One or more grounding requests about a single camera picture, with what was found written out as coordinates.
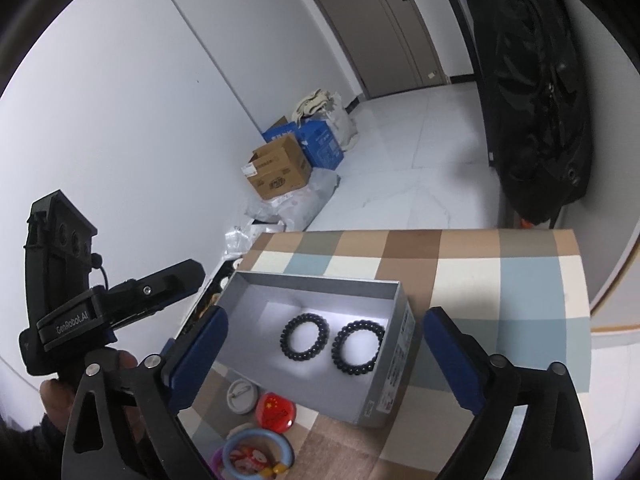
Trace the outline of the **white round badge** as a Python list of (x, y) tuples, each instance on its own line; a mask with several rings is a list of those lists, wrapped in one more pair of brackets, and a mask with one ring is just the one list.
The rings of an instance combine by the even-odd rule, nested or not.
[(244, 378), (232, 382), (227, 391), (228, 408), (237, 415), (245, 415), (253, 411), (258, 398), (257, 386)]

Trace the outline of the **red China badge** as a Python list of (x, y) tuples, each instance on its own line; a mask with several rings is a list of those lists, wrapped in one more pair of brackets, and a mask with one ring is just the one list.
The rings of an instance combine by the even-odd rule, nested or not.
[(276, 434), (284, 434), (292, 428), (296, 419), (296, 405), (273, 392), (264, 393), (258, 400), (255, 416), (258, 426)]

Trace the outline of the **checkered cloth mat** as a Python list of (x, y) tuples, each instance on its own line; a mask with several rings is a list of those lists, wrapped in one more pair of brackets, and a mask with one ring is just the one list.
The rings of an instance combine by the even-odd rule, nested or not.
[[(588, 294), (569, 230), (265, 234), (245, 271), (398, 281), (414, 315), (443, 308), (490, 353), (522, 367), (563, 362), (581, 398), (591, 367)], [(422, 340), (390, 423), (361, 429), (301, 408), (288, 432), (294, 479), (433, 479), (471, 421)]]

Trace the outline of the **grey cardboard box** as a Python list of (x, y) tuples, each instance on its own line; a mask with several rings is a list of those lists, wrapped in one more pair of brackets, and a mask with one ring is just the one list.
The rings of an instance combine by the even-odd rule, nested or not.
[(216, 367), (340, 422), (386, 425), (416, 326), (401, 282), (238, 271), (218, 304)]

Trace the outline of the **grey plastic parcel bag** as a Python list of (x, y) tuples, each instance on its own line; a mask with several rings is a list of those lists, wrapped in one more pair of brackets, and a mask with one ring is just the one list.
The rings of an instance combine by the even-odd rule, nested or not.
[(341, 178), (333, 170), (314, 168), (306, 186), (271, 200), (253, 198), (245, 214), (266, 223), (282, 223), (287, 231), (305, 231), (320, 214), (340, 185)]

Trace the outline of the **brown cardboard box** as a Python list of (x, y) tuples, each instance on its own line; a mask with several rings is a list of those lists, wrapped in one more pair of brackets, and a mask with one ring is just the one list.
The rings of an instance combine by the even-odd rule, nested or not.
[(262, 200), (307, 185), (311, 166), (293, 133), (279, 136), (253, 152), (242, 173)]

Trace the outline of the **blue cardboard box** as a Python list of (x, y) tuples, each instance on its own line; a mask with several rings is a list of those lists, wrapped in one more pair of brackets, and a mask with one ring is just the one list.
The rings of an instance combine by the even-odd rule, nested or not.
[(262, 133), (262, 138), (270, 142), (292, 133), (300, 148), (314, 168), (335, 170), (344, 159), (343, 150), (329, 125), (323, 120), (297, 122), (281, 120)]

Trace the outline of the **black large bag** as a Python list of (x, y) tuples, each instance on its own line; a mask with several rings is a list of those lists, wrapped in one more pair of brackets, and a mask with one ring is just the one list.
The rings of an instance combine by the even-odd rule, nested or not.
[(585, 196), (593, 135), (586, 71), (565, 0), (468, 0), (496, 136), (498, 177), (524, 220)]

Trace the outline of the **white tote bag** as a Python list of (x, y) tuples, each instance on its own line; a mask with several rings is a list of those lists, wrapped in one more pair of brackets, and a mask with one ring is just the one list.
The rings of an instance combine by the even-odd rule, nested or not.
[(356, 124), (346, 112), (342, 97), (337, 92), (322, 89), (311, 92), (298, 102), (291, 120), (298, 126), (308, 120), (322, 120), (329, 126), (344, 152), (350, 151), (359, 139)]

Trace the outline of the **grey door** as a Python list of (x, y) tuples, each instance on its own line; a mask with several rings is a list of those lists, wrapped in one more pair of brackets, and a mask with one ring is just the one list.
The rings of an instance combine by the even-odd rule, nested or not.
[(314, 0), (369, 99), (446, 84), (414, 0)]

